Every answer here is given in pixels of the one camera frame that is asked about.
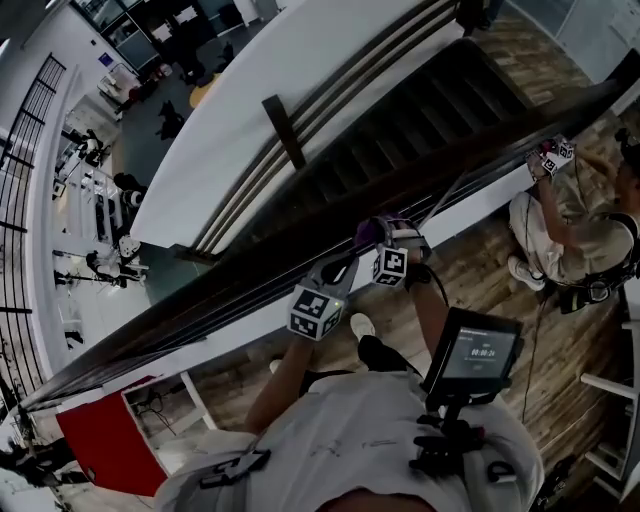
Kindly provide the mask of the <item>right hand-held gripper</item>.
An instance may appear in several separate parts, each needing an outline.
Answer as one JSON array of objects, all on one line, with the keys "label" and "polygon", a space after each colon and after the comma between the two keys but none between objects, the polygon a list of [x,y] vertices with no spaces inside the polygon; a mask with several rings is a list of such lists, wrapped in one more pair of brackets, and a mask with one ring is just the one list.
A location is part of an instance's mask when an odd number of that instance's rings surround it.
[{"label": "right hand-held gripper", "polygon": [[426,263],[431,247],[411,221],[374,221],[373,227],[377,256],[372,280],[378,285],[398,287],[409,274],[410,256],[418,254],[418,262]]}]

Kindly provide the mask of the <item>purple cloth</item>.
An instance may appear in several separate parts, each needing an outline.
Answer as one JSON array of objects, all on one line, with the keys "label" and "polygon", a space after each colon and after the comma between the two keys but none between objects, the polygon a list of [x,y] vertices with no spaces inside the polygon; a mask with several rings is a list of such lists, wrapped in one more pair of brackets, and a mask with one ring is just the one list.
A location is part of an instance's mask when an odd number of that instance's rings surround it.
[{"label": "purple cloth", "polygon": [[358,224],[353,244],[384,245],[395,247],[396,242],[393,232],[398,228],[401,218],[391,215],[379,215],[364,220]]}]

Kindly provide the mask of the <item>person's right forearm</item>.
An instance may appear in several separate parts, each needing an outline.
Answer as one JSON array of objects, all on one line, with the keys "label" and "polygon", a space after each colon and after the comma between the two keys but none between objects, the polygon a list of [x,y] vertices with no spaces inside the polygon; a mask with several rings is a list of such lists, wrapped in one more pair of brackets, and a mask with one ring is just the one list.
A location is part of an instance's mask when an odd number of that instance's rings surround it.
[{"label": "person's right forearm", "polygon": [[431,283],[414,283],[409,295],[412,299],[426,348],[434,359],[442,336],[449,307]]}]

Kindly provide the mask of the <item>black metal railing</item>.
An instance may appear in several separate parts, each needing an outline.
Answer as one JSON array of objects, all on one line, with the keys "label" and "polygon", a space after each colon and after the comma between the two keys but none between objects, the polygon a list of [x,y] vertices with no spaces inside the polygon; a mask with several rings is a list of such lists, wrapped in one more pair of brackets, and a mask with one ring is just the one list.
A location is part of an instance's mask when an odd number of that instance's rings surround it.
[{"label": "black metal railing", "polygon": [[0,379],[19,402],[43,383],[32,333],[25,247],[28,193],[36,152],[66,67],[48,55],[0,139]]}]

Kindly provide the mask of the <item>dark curved handrail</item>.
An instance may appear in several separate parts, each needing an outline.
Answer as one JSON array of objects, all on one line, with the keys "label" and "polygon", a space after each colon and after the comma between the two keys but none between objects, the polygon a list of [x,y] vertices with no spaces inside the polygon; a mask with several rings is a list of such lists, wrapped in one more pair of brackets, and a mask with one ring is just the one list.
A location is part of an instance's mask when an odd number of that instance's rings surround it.
[{"label": "dark curved handrail", "polygon": [[260,209],[246,234],[208,271],[99,342],[24,398],[33,412],[97,388],[168,355],[283,297],[320,259],[366,246],[353,244],[357,225],[382,213],[425,218],[429,207],[464,172],[477,184],[555,131],[576,133],[640,79],[640,52],[631,50],[601,83],[572,88],[481,132],[378,178],[311,212],[284,205],[288,189],[316,159],[289,178]]}]

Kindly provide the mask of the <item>red-topped white-legged table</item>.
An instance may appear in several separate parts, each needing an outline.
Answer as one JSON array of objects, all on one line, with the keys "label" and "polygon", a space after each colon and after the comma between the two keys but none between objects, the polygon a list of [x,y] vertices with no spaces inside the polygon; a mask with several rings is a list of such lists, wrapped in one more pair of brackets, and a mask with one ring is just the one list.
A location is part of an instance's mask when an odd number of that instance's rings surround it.
[{"label": "red-topped white-legged table", "polygon": [[56,420],[84,474],[95,471],[94,485],[140,497],[154,496],[179,466],[170,450],[184,450],[188,431],[217,428],[187,371],[144,377]]}]

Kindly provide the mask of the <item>yellow round table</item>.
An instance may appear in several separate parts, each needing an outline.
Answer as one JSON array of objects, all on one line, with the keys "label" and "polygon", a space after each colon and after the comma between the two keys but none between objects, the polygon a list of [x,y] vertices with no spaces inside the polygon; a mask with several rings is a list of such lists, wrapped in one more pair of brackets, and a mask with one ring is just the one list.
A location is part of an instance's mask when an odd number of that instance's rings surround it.
[{"label": "yellow round table", "polygon": [[191,91],[189,96],[189,105],[192,109],[195,109],[202,99],[205,97],[209,89],[215,84],[215,82],[220,78],[219,73],[215,73],[211,80],[204,85],[195,86]]}]

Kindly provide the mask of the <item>person's white t-shirt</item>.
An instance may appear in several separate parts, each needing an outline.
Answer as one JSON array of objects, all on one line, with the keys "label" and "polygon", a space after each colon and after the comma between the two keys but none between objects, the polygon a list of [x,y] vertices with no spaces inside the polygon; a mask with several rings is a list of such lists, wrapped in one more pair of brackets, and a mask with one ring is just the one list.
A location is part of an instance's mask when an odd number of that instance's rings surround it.
[{"label": "person's white t-shirt", "polygon": [[[528,512],[544,480],[540,454],[501,399],[461,418],[485,430],[462,475],[414,470],[424,396],[404,372],[354,373],[313,385],[262,435],[222,432],[157,491],[156,512],[318,512],[354,495],[380,512]],[[270,450],[260,470],[232,486],[201,489],[211,466]]]}]

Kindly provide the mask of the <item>black office chair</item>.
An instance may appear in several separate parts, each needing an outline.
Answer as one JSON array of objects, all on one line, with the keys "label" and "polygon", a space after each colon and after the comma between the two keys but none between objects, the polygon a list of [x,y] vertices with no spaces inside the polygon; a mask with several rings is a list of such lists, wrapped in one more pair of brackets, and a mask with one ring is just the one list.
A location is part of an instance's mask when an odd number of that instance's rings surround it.
[{"label": "black office chair", "polygon": [[164,121],[156,134],[161,140],[175,139],[185,124],[184,117],[175,110],[171,101],[165,101],[162,104],[159,116]]}]

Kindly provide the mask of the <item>person's right white shoe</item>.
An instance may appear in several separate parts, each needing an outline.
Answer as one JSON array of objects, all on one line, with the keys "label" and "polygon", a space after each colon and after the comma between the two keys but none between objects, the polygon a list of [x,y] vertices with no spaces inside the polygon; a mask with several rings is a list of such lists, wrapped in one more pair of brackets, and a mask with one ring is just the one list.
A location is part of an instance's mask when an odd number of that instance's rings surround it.
[{"label": "person's right white shoe", "polygon": [[367,336],[376,336],[375,327],[370,318],[362,313],[354,313],[349,321],[351,331],[358,341]]}]

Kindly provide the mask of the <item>white metal rack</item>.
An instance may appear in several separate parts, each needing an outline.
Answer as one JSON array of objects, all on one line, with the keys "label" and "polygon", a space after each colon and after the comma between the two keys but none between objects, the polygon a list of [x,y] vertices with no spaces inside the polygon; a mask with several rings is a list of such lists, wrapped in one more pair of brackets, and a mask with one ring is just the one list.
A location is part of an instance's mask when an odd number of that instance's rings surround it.
[{"label": "white metal rack", "polygon": [[640,484],[640,295],[632,296],[628,301],[627,293],[622,292],[621,302],[627,316],[622,329],[631,335],[633,374],[630,383],[623,384],[588,373],[580,377],[583,384],[627,401],[630,423],[624,450],[616,452],[607,443],[600,443],[594,451],[585,454],[592,465],[616,482],[614,486],[602,476],[594,477],[594,482],[619,503],[623,503]]}]

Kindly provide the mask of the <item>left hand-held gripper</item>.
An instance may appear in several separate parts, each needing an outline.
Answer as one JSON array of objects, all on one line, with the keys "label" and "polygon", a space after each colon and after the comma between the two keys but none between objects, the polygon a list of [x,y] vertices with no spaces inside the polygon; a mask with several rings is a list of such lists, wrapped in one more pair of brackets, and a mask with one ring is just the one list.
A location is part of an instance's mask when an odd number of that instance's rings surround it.
[{"label": "left hand-held gripper", "polygon": [[294,288],[287,329],[313,341],[328,335],[342,318],[358,268],[356,255],[331,255],[318,260]]}]

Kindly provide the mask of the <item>black chest-mounted monitor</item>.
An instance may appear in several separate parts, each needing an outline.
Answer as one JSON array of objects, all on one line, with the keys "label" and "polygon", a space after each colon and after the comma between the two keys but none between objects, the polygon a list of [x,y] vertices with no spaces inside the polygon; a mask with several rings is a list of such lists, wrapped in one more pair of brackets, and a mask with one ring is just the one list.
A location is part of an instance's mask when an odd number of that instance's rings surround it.
[{"label": "black chest-mounted monitor", "polygon": [[422,389],[431,405],[496,395],[510,385],[523,324],[452,307]]}]

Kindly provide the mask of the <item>dark wooden staircase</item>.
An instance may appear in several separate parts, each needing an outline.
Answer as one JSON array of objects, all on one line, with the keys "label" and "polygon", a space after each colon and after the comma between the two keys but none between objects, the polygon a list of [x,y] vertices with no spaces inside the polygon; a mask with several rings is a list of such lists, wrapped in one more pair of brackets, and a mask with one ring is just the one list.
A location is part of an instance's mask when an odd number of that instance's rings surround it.
[{"label": "dark wooden staircase", "polygon": [[530,106],[473,40],[460,39],[403,79],[304,171],[283,203],[311,212]]}]

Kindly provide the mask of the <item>person's left forearm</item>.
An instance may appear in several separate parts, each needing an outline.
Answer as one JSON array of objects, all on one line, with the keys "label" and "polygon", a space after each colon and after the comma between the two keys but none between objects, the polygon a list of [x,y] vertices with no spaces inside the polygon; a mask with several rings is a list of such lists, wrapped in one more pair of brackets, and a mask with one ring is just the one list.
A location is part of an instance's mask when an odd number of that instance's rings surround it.
[{"label": "person's left forearm", "polygon": [[295,337],[250,407],[244,431],[258,435],[276,421],[299,397],[301,384],[314,352],[314,344]]}]

